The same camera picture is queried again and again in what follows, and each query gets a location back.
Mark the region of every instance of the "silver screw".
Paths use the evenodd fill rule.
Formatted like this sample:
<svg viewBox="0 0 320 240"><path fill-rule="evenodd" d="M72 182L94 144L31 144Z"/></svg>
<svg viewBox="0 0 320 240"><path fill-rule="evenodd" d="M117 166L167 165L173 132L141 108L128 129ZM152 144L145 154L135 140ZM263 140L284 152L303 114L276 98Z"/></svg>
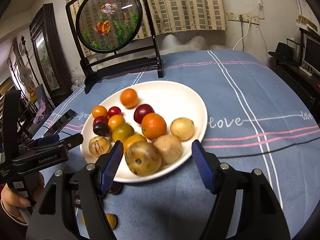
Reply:
<svg viewBox="0 0 320 240"><path fill-rule="evenodd" d="M59 177L59 176L62 175L62 173L63 173L62 170L57 170L57 171L54 172L54 175Z"/></svg>
<svg viewBox="0 0 320 240"><path fill-rule="evenodd" d="M87 168L88 171L92 171L95 167L96 167L96 165L94 165L93 163L90 163L90 164L87 165L86 168Z"/></svg>
<svg viewBox="0 0 320 240"><path fill-rule="evenodd" d="M229 169L229 164L228 163L221 163L220 168L223 170L227 170L227 169Z"/></svg>
<svg viewBox="0 0 320 240"><path fill-rule="evenodd" d="M262 171L260 171L259 169L254 169L253 172L258 176L262 174Z"/></svg>

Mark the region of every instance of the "goldfish painting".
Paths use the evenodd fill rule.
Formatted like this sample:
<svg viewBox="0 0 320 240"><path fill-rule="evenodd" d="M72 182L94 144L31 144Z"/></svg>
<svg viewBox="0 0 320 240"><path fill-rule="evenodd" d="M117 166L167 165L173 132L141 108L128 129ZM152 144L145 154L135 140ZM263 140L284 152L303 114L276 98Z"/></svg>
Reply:
<svg viewBox="0 0 320 240"><path fill-rule="evenodd" d="M101 35L108 36L108 32L111 32L111 23L109 21L101 22L98 21L98 25L94 25L93 27L95 31Z"/></svg>
<svg viewBox="0 0 320 240"><path fill-rule="evenodd" d="M118 8L118 4L115 2L109 2L101 6L101 11L103 13L113 14L116 12L115 9Z"/></svg>

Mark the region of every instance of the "computer monitor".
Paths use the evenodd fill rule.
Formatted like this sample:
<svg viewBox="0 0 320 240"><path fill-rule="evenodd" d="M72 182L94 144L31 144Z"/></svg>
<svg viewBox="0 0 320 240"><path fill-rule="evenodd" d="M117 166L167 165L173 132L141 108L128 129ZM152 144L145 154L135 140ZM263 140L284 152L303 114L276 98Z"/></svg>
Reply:
<svg viewBox="0 0 320 240"><path fill-rule="evenodd" d="M320 43L306 37L303 61L320 75Z"/></svg>

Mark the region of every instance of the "purple cloth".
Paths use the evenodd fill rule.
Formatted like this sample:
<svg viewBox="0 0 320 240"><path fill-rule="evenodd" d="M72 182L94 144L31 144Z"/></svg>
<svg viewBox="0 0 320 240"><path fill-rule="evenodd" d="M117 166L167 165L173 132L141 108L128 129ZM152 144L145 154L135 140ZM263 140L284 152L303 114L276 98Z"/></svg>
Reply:
<svg viewBox="0 0 320 240"><path fill-rule="evenodd" d="M40 98L39 100L39 110L38 113L36 114L36 117L33 119L33 123L37 124L39 123L45 116L45 102L43 98Z"/></svg>

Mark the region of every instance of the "round screen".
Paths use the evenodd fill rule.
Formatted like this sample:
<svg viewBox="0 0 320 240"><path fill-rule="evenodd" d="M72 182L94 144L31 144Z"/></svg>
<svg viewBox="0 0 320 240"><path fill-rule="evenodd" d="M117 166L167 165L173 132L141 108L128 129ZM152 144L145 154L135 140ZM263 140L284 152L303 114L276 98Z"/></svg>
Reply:
<svg viewBox="0 0 320 240"><path fill-rule="evenodd" d="M133 40L141 20L139 0L84 0L76 16L76 31L88 49L109 53Z"/></svg>

